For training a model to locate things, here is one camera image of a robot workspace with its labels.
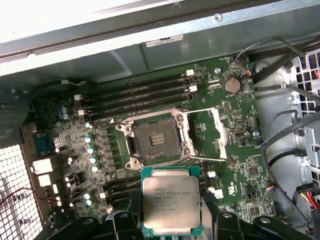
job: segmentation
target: green circuit board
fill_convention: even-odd
[[[221,73],[215,73],[216,68],[221,69]],[[104,90],[118,90],[132,84],[147,83],[150,80],[179,75],[188,70],[194,71],[196,79],[195,99],[183,100],[179,103],[168,101],[169,104],[157,104],[152,108],[135,111],[134,114],[126,113],[89,121],[92,127],[85,127],[84,123],[79,120],[79,108],[74,100],[75,94],[85,96],[95,91],[101,93]],[[237,93],[230,94],[226,92],[224,83],[233,76],[239,78],[241,88]],[[172,108],[198,111],[187,116],[190,128],[188,134],[192,139],[194,149],[197,150],[196,156],[209,159],[221,158],[219,145],[221,133],[216,129],[212,113],[206,110],[217,109],[220,122],[225,128],[227,159],[226,162],[209,162],[213,164],[217,176],[210,186],[217,197],[216,203],[221,210],[227,207],[234,209],[247,222],[251,222],[262,213],[261,202],[266,190],[267,174],[260,156],[259,142],[262,136],[259,134],[261,129],[254,84],[250,77],[244,76],[242,70],[234,65],[232,57],[207,60],[106,82],[98,87],[35,101],[34,107],[38,134],[41,134],[42,138],[43,136],[52,138],[55,147],[66,147],[66,150],[61,153],[64,159],[70,155],[77,155],[77,160],[71,165],[65,160],[65,164],[61,167],[62,174],[86,173],[86,181],[80,188],[83,194],[91,193],[93,202],[90,207],[86,206],[84,201],[78,202],[74,206],[78,216],[93,216],[101,220],[106,215],[110,204],[99,198],[97,188],[105,186],[110,181],[134,178],[140,174],[139,171],[125,167],[130,161],[130,153],[125,134],[116,129],[117,123],[121,123],[128,117]],[[134,124],[138,127],[168,118],[170,115],[161,114],[152,118],[140,119]],[[84,142],[86,136],[92,136],[93,140],[89,144]],[[87,148],[90,146],[94,147],[94,153],[98,156],[95,163],[99,168],[97,172],[92,171],[93,165],[89,162],[91,155],[87,153]],[[175,158],[176,156],[170,155],[147,159],[144,165],[165,164]],[[203,162],[198,158],[187,159],[183,163],[192,165]],[[114,209],[126,207],[127,203],[123,203]],[[270,213],[273,211],[273,203],[270,198],[266,202],[266,209]]]

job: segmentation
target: integrated circuit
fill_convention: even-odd
[[[260,210],[259,210],[258,206],[251,207],[249,210],[250,210],[250,215],[251,216],[260,215]]]
[[[256,166],[248,168],[249,177],[256,176],[259,174],[258,168]]]

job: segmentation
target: metal mesh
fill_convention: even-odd
[[[20,146],[0,149],[0,201],[20,188],[31,188]],[[0,240],[33,240],[40,221],[33,193],[21,190],[0,206]]]

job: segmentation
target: motherboard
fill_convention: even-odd
[[[37,155],[61,156],[58,194],[78,217],[102,222],[127,209],[143,167],[193,165],[222,211],[247,222],[262,213],[268,177],[254,84],[233,57],[38,99],[34,109]],[[274,211],[269,197],[265,208]]]

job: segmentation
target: intel xeon processor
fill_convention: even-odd
[[[197,236],[201,233],[197,175],[198,166],[142,168],[142,230],[145,236]]]

